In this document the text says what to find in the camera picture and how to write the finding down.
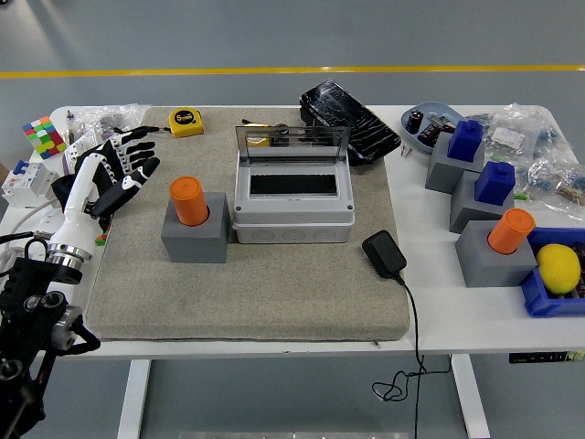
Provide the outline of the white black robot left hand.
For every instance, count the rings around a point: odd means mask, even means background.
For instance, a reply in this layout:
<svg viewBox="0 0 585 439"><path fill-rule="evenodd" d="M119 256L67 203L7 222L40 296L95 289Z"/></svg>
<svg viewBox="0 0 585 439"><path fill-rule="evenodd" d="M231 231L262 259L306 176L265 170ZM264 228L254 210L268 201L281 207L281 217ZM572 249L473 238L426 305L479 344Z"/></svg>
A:
<svg viewBox="0 0 585 439"><path fill-rule="evenodd" d="M58 178L53 190L64 214L64 222L48 244L48 260L89 260L95 240L107 229L112 214L132 199L160 164L155 126L116 131L101 145L76 158L74 172Z"/></svg>

